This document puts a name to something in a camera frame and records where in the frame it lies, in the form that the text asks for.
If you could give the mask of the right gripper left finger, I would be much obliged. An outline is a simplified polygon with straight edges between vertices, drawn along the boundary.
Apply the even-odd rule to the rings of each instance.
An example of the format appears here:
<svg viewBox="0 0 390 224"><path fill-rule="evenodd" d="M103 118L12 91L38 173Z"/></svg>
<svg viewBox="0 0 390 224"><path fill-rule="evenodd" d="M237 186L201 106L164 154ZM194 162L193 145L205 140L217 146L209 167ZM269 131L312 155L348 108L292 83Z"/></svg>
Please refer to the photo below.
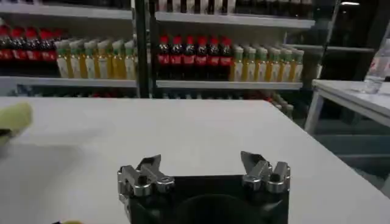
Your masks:
<svg viewBox="0 0 390 224"><path fill-rule="evenodd" d="M175 179L160 171L161 155L145 157L137 167L121 166L117 171L118 196L122 203L131 197L148 197L154 191L168 193L175 186Z"/></svg>

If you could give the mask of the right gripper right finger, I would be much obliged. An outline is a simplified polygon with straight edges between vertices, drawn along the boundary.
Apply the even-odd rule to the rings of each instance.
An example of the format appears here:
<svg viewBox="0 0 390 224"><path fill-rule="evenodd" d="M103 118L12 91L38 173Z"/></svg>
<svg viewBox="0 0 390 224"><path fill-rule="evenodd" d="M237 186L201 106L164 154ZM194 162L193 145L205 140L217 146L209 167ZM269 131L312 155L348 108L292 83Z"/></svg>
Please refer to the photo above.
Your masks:
<svg viewBox="0 0 390 224"><path fill-rule="evenodd" d="M252 191L267 191L282 194L290 190L291 168L288 163L279 161L276 166L260 154L241 151L241 161L246 170L242 177L244 187Z"/></svg>

